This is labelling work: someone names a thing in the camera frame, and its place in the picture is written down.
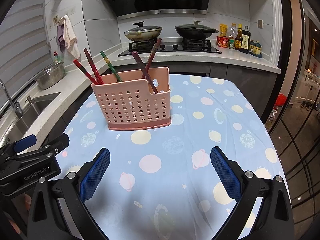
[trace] towel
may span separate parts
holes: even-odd
[[[63,16],[60,19],[59,24],[63,25],[63,39],[66,42],[67,51],[76,59],[80,58],[77,37],[73,31],[68,15]]]
[[[64,52],[66,49],[66,42],[63,39],[63,25],[58,24],[57,26],[57,45],[60,48],[61,52]]]

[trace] chopstick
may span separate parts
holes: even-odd
[[[93,71],[93,73],[94,73],[94,76],[97,78],[97,82],[99,83],[99,85],[104,85],[104,82],[102,81],[102,78],[101,78],[101,76],[99,75],[99,72],[98,72],[98,70],[97,70],[97,68],[96,68],[96,66],[95,66],[95,64],[94,64],[94,62],[93,62],[93,60],[92,60],[92,58],[91,58],[88,50],[87,50],[87,49],[84,49],[84,53],[85,53],[85,55],[86,55],[86,57],[87,57],[87,59],[88,59],[88,62],[89,62],[89,64],[90,64],[90,67],[92,68],[92,71]]]
[[[153,91],[157,94],[158,90],[156,89],[155,85],[153,84],[150,75],[146,71],[146,67],[143,64],[138,52],[136,52],[136,51],[132,52],[132,56],[136,60],[136,62],[138,64],[139,68],[141,69],[142,73],[146,76],[146,80],[148,81],[149,85],[152,87]]]
[[[83,74],[85,74],[85,76],[86,76],[87,78],[90,79],[90,81],[91,81],[93,84],[99,85],[99,83],[89,74],[88,71],[85,70],[85,68],[81,65],[81,63],[80,63],[77,59],[75,59],[75,60],[73,61],[73,63],[81,70],[81,72],[82,72]]]
[[[103,51],[100,52],[101,56],[103,57],[104,61],[108,64],[109,68],[111,69],[111,72],[116,75],[116,78],[118,80],[118,82],[122,82],[121,77],[118,75],[118,73],[116,72],[115,68],[113,67],[113,65],[111,64],[110,60],[107,58],[106,54],[104,54]]]
[[[157,42],[153,45],[153,48],[150,52],[150,55],[149,55],[149,58],[148,58],[148,61],[147,61],[147,64],[146,64],[146,71],[149,70],[150,66],[151,66],[151,62],[153,61],[153,58],[155,57],[155,54],[156,54],[156,51],[158,50],[158,47],[161,43],[161,38],[159,38],[157,40]]]

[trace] polka dot tablecloth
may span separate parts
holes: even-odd
[[[214,146],[244,171],[284,177],[267,131],[232,82],[171,74],[170,87],[170,126],[111,131],[92,94],[65,130],[70,144],[57,155],[57,178],[78,171],[102,147],[110,151],[110,165],[85,202],[110,240],[211,239],[236,204],[210,162]],[[260,204],[240,237],[249,233]]]

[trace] kitchen sink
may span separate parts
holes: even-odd
[[[37,98],[33,98],[33,104],[28,104],[22,111],[23,116],[16,118],[3,137],[0,140],[0,147],[6,143],[11,143],[20,140],[27,132],[33,122],[41,114],[41,112],[59,95],[60,93],[49,94]]]

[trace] white towel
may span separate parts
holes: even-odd
[[[73,31],[70,19],[68,15],[63,16],[60,21],[60,25],[63,25],[63,39],[66,42],[66,48],[68,52],[76,59],[80,58],[80,51],[78,49],[77,37]]]

